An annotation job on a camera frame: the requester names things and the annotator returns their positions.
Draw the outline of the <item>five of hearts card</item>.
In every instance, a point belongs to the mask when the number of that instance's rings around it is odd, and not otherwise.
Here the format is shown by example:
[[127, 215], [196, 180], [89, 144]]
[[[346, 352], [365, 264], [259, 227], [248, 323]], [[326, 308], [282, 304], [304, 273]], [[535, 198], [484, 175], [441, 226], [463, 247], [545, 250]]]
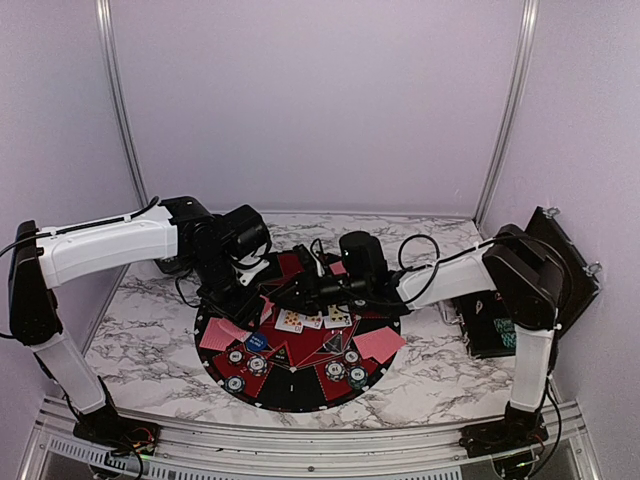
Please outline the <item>five of hearts card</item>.
[[319, 330], [324, 326], [324, 316], [321, 313], [316, 315], [302, 315], [301, 322], [304, 328]]

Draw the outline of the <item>ten of hearts card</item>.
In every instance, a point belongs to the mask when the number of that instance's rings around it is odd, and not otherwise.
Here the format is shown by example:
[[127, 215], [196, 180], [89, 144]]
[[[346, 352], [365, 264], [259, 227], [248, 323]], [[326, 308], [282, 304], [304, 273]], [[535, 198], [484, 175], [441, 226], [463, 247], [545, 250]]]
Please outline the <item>ten of hearts card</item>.
[[275, 329], [300, 334], [304, 329], [304, 325], [299, 313], [282, 309], [277, 316]]

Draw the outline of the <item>red playing card deck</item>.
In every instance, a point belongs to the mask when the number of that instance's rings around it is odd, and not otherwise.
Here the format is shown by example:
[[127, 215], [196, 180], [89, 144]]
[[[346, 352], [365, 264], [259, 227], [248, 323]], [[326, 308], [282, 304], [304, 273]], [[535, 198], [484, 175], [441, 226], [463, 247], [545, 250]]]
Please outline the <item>red playing card deck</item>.
[[264, 306], [260, 316], [260, 324], [263, 324], [265, 321], [267, 321], [271, 317], [273, 313], [273, 307], [274, 307], [274, 303], [271, 302], [268, 298], [263, 297], [263, 300], [264, 300]]

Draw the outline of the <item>blue small blind button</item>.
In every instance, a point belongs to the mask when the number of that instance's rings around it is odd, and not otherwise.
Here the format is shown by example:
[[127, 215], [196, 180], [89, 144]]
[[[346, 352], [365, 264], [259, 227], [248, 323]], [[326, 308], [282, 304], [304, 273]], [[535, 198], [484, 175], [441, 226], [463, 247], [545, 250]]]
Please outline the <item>blue small blind button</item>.
[[245, 341], [245, 348], [253, 353], [269, 351], [268, 338], [261, 332], [255, 332]]

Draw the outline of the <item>red brown poker chip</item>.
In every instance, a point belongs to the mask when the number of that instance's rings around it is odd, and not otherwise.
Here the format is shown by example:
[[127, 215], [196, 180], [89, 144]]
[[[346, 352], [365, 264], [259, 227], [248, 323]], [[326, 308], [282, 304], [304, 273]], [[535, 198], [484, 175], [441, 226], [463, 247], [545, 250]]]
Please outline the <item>red brown poker chip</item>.
[[357, 351], [348, 350], [344, 353], [344, 361], [348, 365], [357, 365], [361, 361], [361, 357]]
[[241, 350], [232, 350], [227, 355], [227, 361], [230, 365], [240, 365], [244, 360], [244, 352]]

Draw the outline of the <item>single red playing card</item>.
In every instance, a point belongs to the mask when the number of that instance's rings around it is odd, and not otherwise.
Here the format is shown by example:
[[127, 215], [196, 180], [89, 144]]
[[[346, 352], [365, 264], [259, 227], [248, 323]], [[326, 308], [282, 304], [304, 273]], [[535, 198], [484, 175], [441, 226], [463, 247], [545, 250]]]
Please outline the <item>single red playing card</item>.
[[224, 351], [234, 341], [228, 332], [233, 323], [227, 319], [211, 318], [199, 343], [200, 348]]

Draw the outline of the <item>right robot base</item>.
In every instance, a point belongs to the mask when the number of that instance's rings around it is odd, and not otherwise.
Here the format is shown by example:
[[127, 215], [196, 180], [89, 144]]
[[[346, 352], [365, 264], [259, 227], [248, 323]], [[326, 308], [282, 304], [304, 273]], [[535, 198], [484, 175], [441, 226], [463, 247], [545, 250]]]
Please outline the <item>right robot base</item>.
[[541, 417], [526, 414], [468, 425], [460, 430], [459, 445], [469, 458], [502, 454], [531, 446], [543, 446], [549, 439]]

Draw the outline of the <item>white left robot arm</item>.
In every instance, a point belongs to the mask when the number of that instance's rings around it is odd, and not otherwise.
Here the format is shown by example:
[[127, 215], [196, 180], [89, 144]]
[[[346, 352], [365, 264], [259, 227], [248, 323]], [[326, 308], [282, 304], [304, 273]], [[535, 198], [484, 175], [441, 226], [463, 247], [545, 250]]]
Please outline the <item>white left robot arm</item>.
[[23, 222], [8, 270], [9, 328], [88, 415], [86, 426], [106, 445], [125, 438], [126, 423], [109, 409], [108, 390], [80, 352], [78, 340], [95, 323], [107, 294], [126, 266], [145, 261], [175, 262], [196, 273], [201, 304], [216, 316], [252, 331], [265, 306], [253, 277], [268, 262], [257, 253], [271, 248], [262, 216], [242, 205], [213, 214], [193, 197], [154, 198], [138, 211], [58, 227]]

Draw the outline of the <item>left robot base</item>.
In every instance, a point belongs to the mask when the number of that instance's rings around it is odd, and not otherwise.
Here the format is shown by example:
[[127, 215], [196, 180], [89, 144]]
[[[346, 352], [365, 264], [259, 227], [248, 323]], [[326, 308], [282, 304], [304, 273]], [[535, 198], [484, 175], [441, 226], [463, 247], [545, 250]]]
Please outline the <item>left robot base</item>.
[[160, 426], [154, 422], [125, 417], [107, 406], [90, 414], [76, 413], [75, 437], [115, 450], [115, 456], [152, 454]]

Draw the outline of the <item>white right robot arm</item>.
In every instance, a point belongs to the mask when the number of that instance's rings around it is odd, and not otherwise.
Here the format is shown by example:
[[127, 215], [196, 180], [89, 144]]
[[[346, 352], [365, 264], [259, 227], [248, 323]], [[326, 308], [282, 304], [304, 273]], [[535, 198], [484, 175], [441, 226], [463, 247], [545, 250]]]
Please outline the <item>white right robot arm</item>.
[[557, 318], [570, 272], [557, 250], [514, 224], [491, 239], [430, 266], [389, 268], [380, 241], [365, 231], [339, 240], [344, 273], [336, 275], [322, 259], [269, 287], [267, 298], [280, 308], [305, 315], [331, 305], [364, 302], [379, 312], [404, 315], [464, 295], [496, 291], [515, 325], [516, 363], [509, 406], [495, 438], [515, 448], [534, 431], [544, 397]]

